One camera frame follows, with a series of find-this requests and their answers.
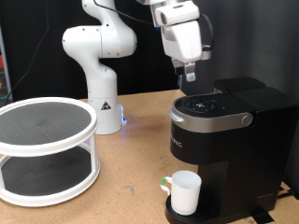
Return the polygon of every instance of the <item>white mug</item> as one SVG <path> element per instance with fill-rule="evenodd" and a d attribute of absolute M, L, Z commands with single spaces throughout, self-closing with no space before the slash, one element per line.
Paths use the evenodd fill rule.
<path fill-rule="evenodd" d="M 161 188 L 170 195 L 170 190 L 164 185 L 164 182 L 172 184 L 172 209 L 183 216 L 193 214 L 197 208 L 199 191 L 202 185 L 200 176 L 192 171 L 177 171 L 172 177 L 163 177 L 161 179 Z"/>

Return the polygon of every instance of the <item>turntable organizer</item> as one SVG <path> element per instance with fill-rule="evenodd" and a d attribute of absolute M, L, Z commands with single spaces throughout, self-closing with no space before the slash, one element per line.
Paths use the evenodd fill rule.
<path fill-rule="evenodd" d="M 66 98 L 36 98 L 0 109 L 0 198 L 20 206 L 72 199 L 98 177 L 94 110 Z"/>

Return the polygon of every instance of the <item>black curtain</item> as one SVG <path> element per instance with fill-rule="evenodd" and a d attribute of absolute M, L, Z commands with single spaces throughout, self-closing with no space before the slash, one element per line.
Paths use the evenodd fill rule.
<path fill-rule="evenodd" d="M 299 1 L 194 0 L 215 31 L 212 58 L 196 63 L 186 94 L 213 92 L 217 79 L 255 77 L 299 100 Z M 209 33 L 201 22 L 204 42 Z M 284 181 L 299 195 L 299 128 L 294 136 Z"/>
<path fill-rule="evenodd" d="M 150 7 L 136 0 L 115 0 L 115 4 L 119 11 L 152 21 Z M 46 16 L 47 0 L 0 0 L 0 24 L 12 86 L 29 68 L 46 31 Z M 100 22 L 85 13 L 81 0 L 49 0 L 49 18 L 49 33 L 40 45 L 28 77 L 13 92 L 14 101 L 42 96 L 87 98 L 83 70 L 64 52 L 62 37 L 69 27 Z M 121 18 L 135 31 L 137 50 L 129 57 L 101 61 L 116 71 L 119 94 L 176 89 L 177 77 L 170 58 L 164 55 L 161 33 L 153 25 Z"/>

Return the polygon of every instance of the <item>wooden countertop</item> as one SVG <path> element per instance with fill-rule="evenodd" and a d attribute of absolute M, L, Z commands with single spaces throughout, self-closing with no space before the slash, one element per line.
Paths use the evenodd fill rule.
<path fill-rule="evenodd" d="M 183 169 L 197 172 L 197 166 L 177 160 L 169 149 L 167 111 L 183 95 L 161 91 L 120 96 L 128 124 L 117 133 L 97 135 L 101 173 L 95 183 L 78 197 L 53 206 L 26 208 L 0 202 L 0 224 L 167 224 L 167 193 L 161 190 L 160 179 Z M 278 200 L 270 215 L 278 224 L 292 224 L 298 223 L 298 211 L 299 202 L 288 197 Z M 234 222 L 254 223 L 252 217 Z"/>

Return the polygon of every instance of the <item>coffee maker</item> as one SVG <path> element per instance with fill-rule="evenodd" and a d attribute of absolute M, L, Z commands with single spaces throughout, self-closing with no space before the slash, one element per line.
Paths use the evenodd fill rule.
<path fill-rule="evenodd" d="M 222 224 L 244 217 L 273 221 L 298 120 L 298 101 L 250 77 L 218 80 L 215 92 L 173 103 L 171 152 L 198 165 L 197 210 L 182 216 L 167 198 L 172 224 Z"/>

